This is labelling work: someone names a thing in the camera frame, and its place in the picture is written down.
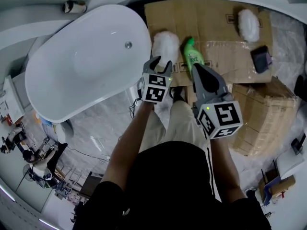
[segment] marble floor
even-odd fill
[[[271,22],[273,32],[273,72],[293,91],[297,76],[304,74],[306,58],[304,25],[295,19],[274,11],[271,12]],[[132,102],[133,100],[130,98],[128,91],[124,91],[70,119],[74,137],[69,142],[68,149],[65,150],[60,161],[65,165],[65,170],[75,168],[77,173],[82,174],[81,180],[83,181],[90,171],[99,174],[104,173],[107,160],[114,146],[131,122],[129,106]],[[165,127],[168,126],[170,106],[171,100],[167,99],[155,109]],[[25,115],[24,125],[32,142],[39,146],[46,134],[41,126],[35,123],[33,112]],[[302,130],[300,121],[294,121],[280,149],[274,156],[265,159],[244,157],[235,151],[231,151],[240,174],[242,189],[257,185],[261,178],[261,168],[268,168],[274,158],[289,149],[291,141]]]

